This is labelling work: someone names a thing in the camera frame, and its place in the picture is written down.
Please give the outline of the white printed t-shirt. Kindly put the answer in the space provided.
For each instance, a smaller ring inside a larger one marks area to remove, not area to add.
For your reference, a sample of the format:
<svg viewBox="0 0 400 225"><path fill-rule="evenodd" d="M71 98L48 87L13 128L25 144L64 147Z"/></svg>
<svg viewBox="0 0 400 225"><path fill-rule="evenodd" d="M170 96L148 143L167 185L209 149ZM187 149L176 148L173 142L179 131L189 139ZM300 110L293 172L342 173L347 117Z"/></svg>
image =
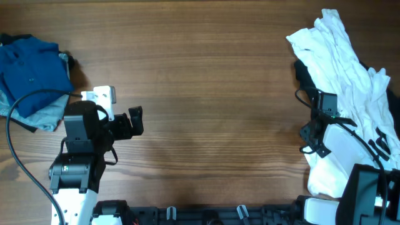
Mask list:
<svg viewBox="0 0 400 225"><path fill-rule="evenodd" d="M338 11L323 9L311 29L300 29L286 39L313 84L337 95L339 115L356 123L352 131L364 141L375 141L378 132L383 132L389 159L382 159L382 165L388 171L399 169L399 138L386 94L390 78L385 69L375 71L361 65ZM340 198L355 164L377 165L368 150L337 124L327 127L323 143L330 151L326 157L305 155L311 168L307 188L314 196Z"/></svg>

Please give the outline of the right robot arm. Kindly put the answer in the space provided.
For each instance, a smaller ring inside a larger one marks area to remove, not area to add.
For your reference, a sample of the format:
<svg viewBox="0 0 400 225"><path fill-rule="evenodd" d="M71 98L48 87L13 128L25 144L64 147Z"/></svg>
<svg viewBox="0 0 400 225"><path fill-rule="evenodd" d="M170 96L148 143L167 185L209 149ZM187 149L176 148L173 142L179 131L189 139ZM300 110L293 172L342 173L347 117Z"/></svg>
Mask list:
<svg viewBox="0 0 400 225"><path fill-rule="evenodd" d="M300 151L317 157L322 180L344 187L332 200L307 198L302 219L310 224L399 224L399 171L385 171L379 155L355 133L352 119L315 117L300 130L306 143ZM372 154L362 164L358 151Z"/></svg>

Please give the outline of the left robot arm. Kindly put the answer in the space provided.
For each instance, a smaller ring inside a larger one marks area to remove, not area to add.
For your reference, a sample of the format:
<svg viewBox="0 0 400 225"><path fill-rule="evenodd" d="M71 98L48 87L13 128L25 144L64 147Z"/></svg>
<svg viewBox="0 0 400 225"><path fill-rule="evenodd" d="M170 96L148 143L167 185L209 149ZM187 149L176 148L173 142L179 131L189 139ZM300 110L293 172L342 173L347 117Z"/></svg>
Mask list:
<svg viewBox="0 0 400 225"><path fill-rule="evenodd" d="M92 101L77 101L66 107L66 137L61 152L49 168L50 190L57 204L52 224L138 224L125 200L98 201L101 177L115 153L115 141L140 136L143 109L132 107L127 114L101 119L104 108Z"/></svg>

